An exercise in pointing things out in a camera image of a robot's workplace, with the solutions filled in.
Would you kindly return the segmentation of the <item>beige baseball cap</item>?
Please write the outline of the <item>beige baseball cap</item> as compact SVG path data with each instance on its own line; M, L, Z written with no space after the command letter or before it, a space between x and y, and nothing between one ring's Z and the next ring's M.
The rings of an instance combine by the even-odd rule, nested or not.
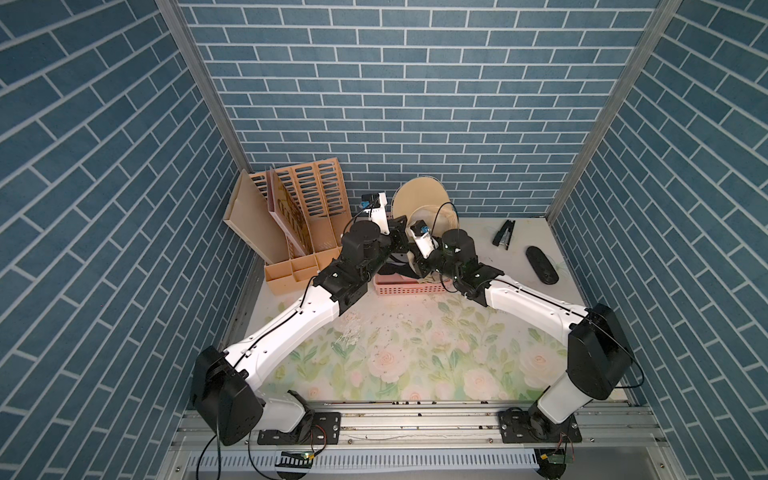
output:
M406 233L414 253L407 253L409 266L414 268L416 254L420 251L415 240L410 236L410 227L423 220L430 230L432 238L440 238L444 232L459 227L459 216L456 213L443 185L433 177L423 176L404 183L393 197L392 214L395 218L407 217Z

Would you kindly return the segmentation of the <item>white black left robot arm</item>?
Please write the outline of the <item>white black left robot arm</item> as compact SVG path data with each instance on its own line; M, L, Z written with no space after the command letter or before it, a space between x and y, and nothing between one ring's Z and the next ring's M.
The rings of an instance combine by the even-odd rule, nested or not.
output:
M298 393L268 395L261 387L276 367L315 331L340 317L368 291L394 253L408 247L407 218L353 224L338 258L313 277L304 294L257 332L222 351L197 356L190 402L217 440L234 445L254 430L280 432L291 443L308 440L314 412Z

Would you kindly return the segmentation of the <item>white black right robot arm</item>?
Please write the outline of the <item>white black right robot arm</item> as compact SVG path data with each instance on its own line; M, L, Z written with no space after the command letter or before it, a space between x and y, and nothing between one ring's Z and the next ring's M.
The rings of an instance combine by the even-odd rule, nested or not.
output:
M447 275L468 300L516 316L558 340L567 353L563 374L529 409L529 422L543 431L569 421L593 400L607 399L636 360L614 312L584 307L531 289L479 261L473 239L462 229L435 238L419 221L407 229L415 243L414 270Z

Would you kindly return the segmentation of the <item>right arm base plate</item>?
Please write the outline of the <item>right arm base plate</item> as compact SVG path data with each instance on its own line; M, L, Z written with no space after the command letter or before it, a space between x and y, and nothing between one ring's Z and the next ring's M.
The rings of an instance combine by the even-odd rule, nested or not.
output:
M581 443L582 435L575 415L556 424L539 412L531 413L512 407L497 415L502 441L512 443L554 443L568 440Z

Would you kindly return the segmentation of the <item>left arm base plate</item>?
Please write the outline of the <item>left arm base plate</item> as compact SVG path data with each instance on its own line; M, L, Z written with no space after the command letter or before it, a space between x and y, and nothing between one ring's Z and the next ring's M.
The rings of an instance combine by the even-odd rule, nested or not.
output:
M289 431L260 430L258 445L337 445L341 414L339 412L306 413L297 426Z

